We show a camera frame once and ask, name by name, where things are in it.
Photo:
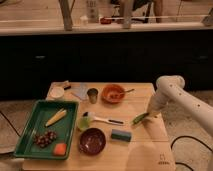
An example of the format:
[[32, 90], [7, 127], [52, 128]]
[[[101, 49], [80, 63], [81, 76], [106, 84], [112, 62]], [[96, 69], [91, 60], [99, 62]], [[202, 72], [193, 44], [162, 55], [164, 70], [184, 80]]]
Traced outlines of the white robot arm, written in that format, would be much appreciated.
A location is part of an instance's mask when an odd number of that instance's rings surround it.
[[169, 100], [181, 105], [213, 136], [213, 107], [184, 90], [185, 80], [182, 76], [161, 76], [156, 81], [157, 90], [151, 96], [147, 112], [157, 115]]

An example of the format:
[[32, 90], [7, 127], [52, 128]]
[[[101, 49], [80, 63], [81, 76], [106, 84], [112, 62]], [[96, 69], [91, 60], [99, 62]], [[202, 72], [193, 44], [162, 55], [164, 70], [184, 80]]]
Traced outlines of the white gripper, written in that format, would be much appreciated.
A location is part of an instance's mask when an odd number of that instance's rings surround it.
[[155, 94], [153, 94], [148, 104], [147, 108], [148, 113], [144, 114], [142, 120], [146, 119], [149, 116], [158, 115], [161, 112], [161, 110], [166, 106], [167, 102], [168, 97], [162, 94], [161, 92], [156, 92]]

